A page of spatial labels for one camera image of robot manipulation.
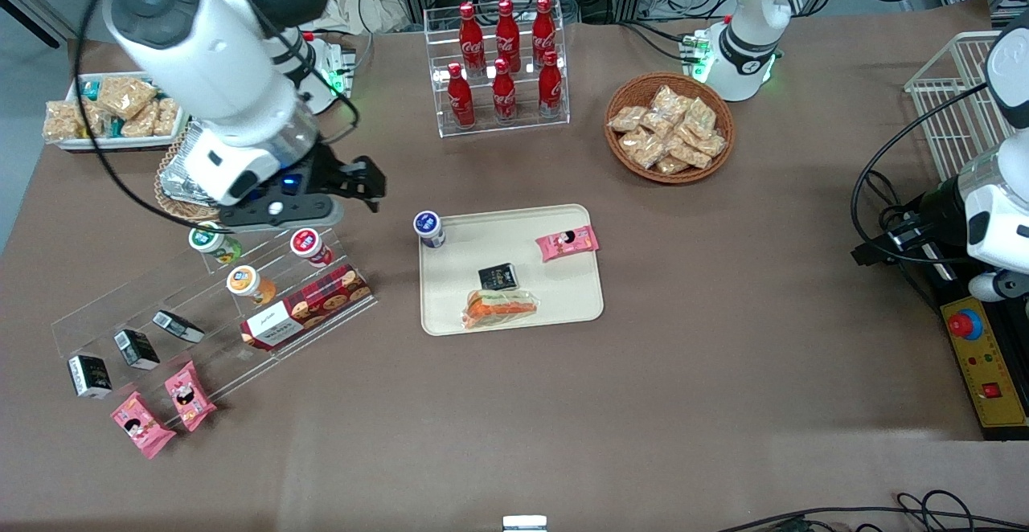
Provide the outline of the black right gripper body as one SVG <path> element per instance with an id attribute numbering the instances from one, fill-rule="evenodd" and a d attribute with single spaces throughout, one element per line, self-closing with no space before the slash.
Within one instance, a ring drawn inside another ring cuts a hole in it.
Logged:
<path id="1" fill-rule="evenodd" d="M 280 170 L 264 184 L 264 199 L 268 202 L 307 194 L 359 198 L 358 174 L 357 159 L 339 159 L 330 145 L 316 141 L 300 162 Z"/>

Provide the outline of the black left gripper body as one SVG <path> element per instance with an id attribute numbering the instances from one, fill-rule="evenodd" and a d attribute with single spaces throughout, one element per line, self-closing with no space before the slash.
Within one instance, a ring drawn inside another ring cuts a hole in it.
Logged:
<path id="1" fill-rule="evenodd" d="M 951 177 L 904 205 L 887 207 L 884 218 L 892 212 L 914 212 L 927 224 L 925 242 L 896 242 L 898 247 L 904 249 L 904 256 L 910 257 L 904 262 L 918 264 L 931 260 L 937 264 L 969 264 L 964 209 L 959 179 Z"/>

